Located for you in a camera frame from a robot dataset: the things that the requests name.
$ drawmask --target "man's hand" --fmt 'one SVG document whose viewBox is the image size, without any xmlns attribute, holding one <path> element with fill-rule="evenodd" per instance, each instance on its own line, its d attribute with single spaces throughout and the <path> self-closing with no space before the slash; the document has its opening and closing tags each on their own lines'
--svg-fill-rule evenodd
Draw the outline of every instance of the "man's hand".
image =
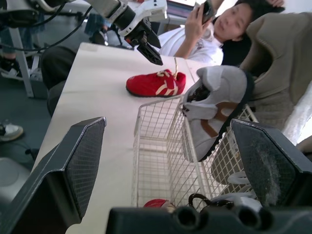
<svg viewBox="0 0 312 234">
<path fill-rule="evenodd" d="M 196 43 L 205 33 L 212 19 L 202 24 L 204 4 L 191 11 L 185 23 L 185 39 L 189 43 Z"/>
<path fill-rule="evenodd" d="M 284 0 L 267 0 L 267 2 L 273 7 L 281 7 L 285 3 Z"/>
</svg>

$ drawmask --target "mounting hole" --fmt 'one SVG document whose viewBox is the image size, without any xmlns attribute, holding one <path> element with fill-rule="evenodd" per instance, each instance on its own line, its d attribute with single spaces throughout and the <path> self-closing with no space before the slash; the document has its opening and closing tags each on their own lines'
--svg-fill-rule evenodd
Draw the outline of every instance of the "mounting hole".
<svg viewBox="0 0 312 234">
<path fill-rule="evenodd" d="M 176 209 L 175 217 L 184 229 L 194 230 L 199 226 L 199 213 L 191 207 L 181 207 Z"/>
<path fill-rule="evenodd" d="M 274 223 L 274 217 L 271 212 L 261 209 L 259 212 L 261 218 L 261 230 L 268 230 Z"/>
<path fill-rule="evenodd" d="M 250 209 L 241 209 L 238 213 L 238 218 L 244 225 L 248 227 L 257 228 L 259 226 L 258 217 Z"/>
</svg>

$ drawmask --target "jeans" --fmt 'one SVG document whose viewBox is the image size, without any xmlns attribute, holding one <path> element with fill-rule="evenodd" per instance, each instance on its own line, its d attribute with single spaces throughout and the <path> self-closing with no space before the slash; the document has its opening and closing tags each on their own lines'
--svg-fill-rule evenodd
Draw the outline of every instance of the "jeans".
<svg viewBox="0 0 312 234">
<path fill-rule="evenodd" d="M 111 27 L 111 23 L 109 23 L 106 19 L 104 19 L 100 15 L 90 14 L 86 27 L 84 29 L 84 33 L 89 36 L 92 36 L 94 32 L 99 31 L 103 28 L 103 26 Z"/>
<path fill-rule="evenodd" d="M 26 49 L 32 49 L 33 48 L 33 40 L 32 40 L 32 35 L 31 32 L 28 28 L 19 28 L 19 33 L 20 33 L 20 38 L 21 42 L 23 44 L 23 47 Z M 12 38 L 10 35 L 10 31 L 8 28 L 2 30 L 0 32 L 0 38 L 1 38 L 1 43 L 13 46 Z M 14 49 L 8 48 L 8 47 L 3 47 L 2 51 L 5 54 L 12 54 L 15 53 Z"/>
<path fill-rule="evenodd" d="M 39 21 L 44 21 L 44 14 L 39 14 Z M 21 42 L 23 44 L 23 47 L 25 49 L 32 49 L 33 48 L 33 40 L 32 35 L 44 31 L 45 27 L 44 25 L 37 26 L 37 27 L 29 27 L 29 28 L 19 28 L 20 38 Z M 6 44 L 9 46 L 13 46 L 11 34 L 8 28 L 5 28 L 4 30 L 0 31 L 0 38 L 1 43 Z M 12 54 L 15 53 L 14 49 L 4 47 L 2 48 L 2 51 L 5 54 Z"/>
</svg>

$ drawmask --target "sneaker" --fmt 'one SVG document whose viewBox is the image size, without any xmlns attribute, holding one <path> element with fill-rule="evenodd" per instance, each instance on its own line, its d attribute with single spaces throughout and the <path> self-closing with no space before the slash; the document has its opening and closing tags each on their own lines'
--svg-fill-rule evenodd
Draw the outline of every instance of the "sneaker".
<svg viewBox="0 0 312 234">
<path fill-rule="evenodd" d="M 232 66 L 201 68 L 197 75 L 200 79 L 184 96 L 183 113 L 190 124 L 197 160 L 203 161 L 251 98 L 254 81 Z"/>
<path fill-rule="evenodd" d="M 22 127 L 13 125 L 11 123 L 3 125 L 0 124 L 0 141 L 12 141 L 23 134 Z"/>
<path fill-rule="evenodd" d="M 92 37 L 89 38 L 90 42 L 97 45 L 108 45 L 108 37 L 106 31 L 96 31 Z"/>
<path fill-rule="evenodd" d="M 168 212 L 172 213 L 176 207 L 168 200 L 165 199 L 153 199 L 145 203 L 144 207 L 150 208 L 165 208 Z"/>
<path fill-rule="evenodd" d="M 171 97 L 182 94 L 186 82 L 184 73 L 176 76 L 170 70 L 139 75 L 127 80 L 126 89 L 137 97 Z"/>
<path fill-rule="evenodd" d="M 21 77 L 20 66 L 16 59 L 0 59 L 0 71 L 10 76 Z"/>
</svg>

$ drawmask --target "brown stripe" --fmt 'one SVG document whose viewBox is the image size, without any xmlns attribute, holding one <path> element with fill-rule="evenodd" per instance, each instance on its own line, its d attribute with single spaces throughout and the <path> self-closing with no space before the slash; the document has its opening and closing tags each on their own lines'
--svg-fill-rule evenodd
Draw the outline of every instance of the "brown stripe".
<svg viewBox="0 0 312 234">
<path fill-rule="evenodd" d="M 212 126 L 209 125 L 208 120 L 201 119 L 200 124 L 205 130 L 205 132 L 211 137 L 217 137 L 219 134 L 212 128 Z"/>
<path fill-rule="evenodd" d="M 237 103 L 234 102 L 221 102 L 219 104 L 216 105 L 216 107 L 218 108 L 218 111 L 216 113 L 216 115 L 214 116 L 215 119 L 220 120 L 222 122 L 225 122 L 228 118 L 228 116 L 225 116 L 222 113 L 223 109 L 232 109 L 234 110 L 237 107 Z M 205 132 L 211 137 L 217 137 L 219 135 L 219 133 L 217 133 L 212 126 L 209 125 L 208 120 L 206 119 L 201 119 L 200 120 L 200 124 L 202 126 L 202 128 L 205 130 Z"/>
<path fill-rule="evenodd" d="M 228 116 L 225 116 L 222 113 L 223 109 L 230 109 L 230 110 L 235 110 L 235 108 L 237 107 L 237 103 L 234 102 L 220 102 L 216 105 L 216 107 L 218 108 L 218 111 L 216 113 L 216 115 L 214 116 L 215 119 L 220 120 L 222 122 L 225 122 L 228 119 Z"/>
</svg>

